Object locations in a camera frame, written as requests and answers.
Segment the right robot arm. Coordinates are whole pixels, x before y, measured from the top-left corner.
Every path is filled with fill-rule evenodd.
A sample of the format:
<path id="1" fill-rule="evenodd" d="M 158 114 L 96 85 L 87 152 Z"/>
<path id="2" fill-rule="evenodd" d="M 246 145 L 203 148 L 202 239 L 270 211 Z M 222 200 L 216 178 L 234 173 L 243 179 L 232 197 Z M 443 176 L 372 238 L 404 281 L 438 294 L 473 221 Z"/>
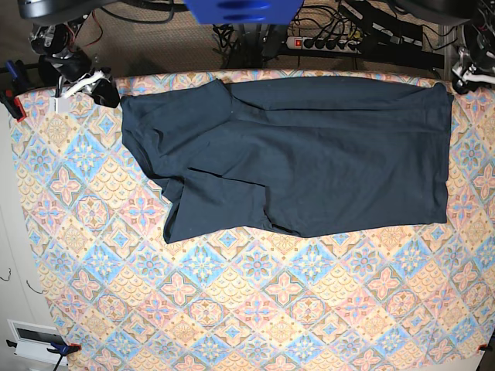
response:
<path id="1" fill-rule="evenodd" d="M 107 1 L 18 1 L 22 19 L 33 23 L 32 50 L 58 73 L 55 97 L 76 93 L 91 97 L 103 107 L 116 108 L 120 95 L 111 70 L 93 67 L 90 57 L 76 45 L 77 34 L 95 9 Z"/>

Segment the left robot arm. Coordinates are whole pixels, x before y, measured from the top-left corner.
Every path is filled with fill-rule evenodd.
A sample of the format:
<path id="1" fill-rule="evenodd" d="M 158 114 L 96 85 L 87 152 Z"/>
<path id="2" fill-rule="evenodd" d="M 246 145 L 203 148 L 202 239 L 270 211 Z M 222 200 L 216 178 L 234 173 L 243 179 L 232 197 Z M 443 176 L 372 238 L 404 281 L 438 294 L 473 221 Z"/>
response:
<path id="1" fill-rule="evenodd" d="M 389 1 L 396 12 L 443 26 L 461 28 L 458 61 L 452 67 L 452 87 L 467 94 L 494 85 L 494 2 L 473 0 Z"/>

